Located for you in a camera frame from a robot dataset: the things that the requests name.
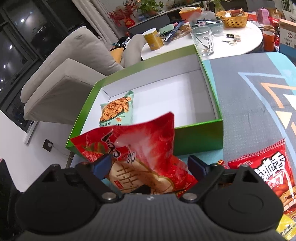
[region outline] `cardboard box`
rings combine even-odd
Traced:
[[[213,86],[194,45],[141,61],[97,82],[70,138],[99,127],[100,104],[134,92],[133,123],[175,114],[174,154],[223,148],[223,120]],[[69,140],[66,148],[78,153]]]
[[[296,62],[296,23],[279,20],[279,52]]]

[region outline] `plastic bag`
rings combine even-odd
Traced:
[[[296,215],[295,181],[286,154],[285,139],[252,154],[228,162],[231,169],[248,164],[270,186],[284,206],[284,214]]]
[[[123,98],[101,104],[101,108],[100,127],[131,125],[133,122],[133,91],[126,93]]]
[[[276,231],[286,240],[291,240],[296,234],[296,223],[287,215],[283,215]]]
[[[184,191],[197,182],[186,164],[173,156],[174,135],[170,112],[141,124],[100,127],[71,141],[90,162],[112,154],[106,178],[123,193],[146,184],[156,194]]]

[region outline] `sofa cushion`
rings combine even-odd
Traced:
[[[60,64],[32,94],[24,108],[26,120],[73,125],[101,73],[72,59]]]
[[[132,39],[126,46],[126,49],[123,52],[122,56],[122,58],[124,59],[125,68],[134,65],[142,60],[141,51],[146,43],[146,39],[142,34],[136,34],[134,37],[132,37]]]
[[[123,50],[124,48],[122,47],[122,48],[116,48],[110,51],[110,54],[113,57],[113,59],[116,61],[116,63],[120,64]]]
[[[26,103],[39,85],[66,59],[73,59],[108,76],[123,69],[104,44],[86,27],[67,36],[24,85],[21,100]]]

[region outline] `pink box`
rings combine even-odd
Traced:
[[[258,9],[258,15],[257,15],[258,23],[270,24],[268,17],[269,17],[269,12],[267,9],[265,9],[264,7]]]

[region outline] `orange basket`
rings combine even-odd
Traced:
[[[216,16],[221,18],[225,28],[243,28],[247,25],[248,14],[244,13],[241,17],[225,17],[225,13],[231,13],[231,11],[221,11],[216,13]]]

